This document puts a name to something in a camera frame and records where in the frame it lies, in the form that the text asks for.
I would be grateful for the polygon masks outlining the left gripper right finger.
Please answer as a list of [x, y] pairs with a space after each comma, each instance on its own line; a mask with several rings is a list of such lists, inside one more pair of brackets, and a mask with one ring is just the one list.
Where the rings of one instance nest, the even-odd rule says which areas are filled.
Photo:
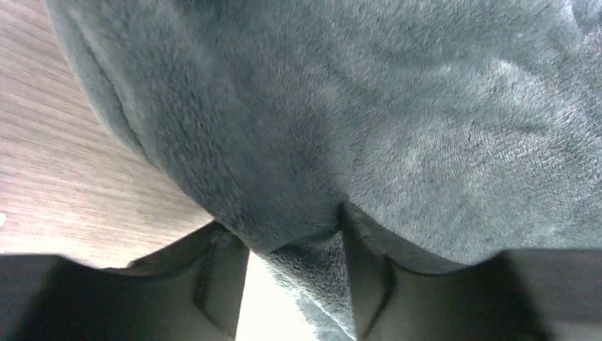
[[359, 340], [600, 340], [601, 251], [511, 249], [473, 266], [341, 206]]

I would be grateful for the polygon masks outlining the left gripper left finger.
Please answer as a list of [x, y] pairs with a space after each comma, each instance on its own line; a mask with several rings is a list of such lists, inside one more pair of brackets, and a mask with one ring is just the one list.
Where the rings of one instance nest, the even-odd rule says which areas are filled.
[[1, 257], [2, 340], [233, 340], [248, 248], [213, 222], [121, 269]]

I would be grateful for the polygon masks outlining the grey fluffy pillowcase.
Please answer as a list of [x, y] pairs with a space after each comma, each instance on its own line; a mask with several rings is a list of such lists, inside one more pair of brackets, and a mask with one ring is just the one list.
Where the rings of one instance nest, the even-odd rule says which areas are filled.
[[337, 210], [474, 264], [601, 246], [600, 1], [47, 1], [98, 120], [356, 336]]

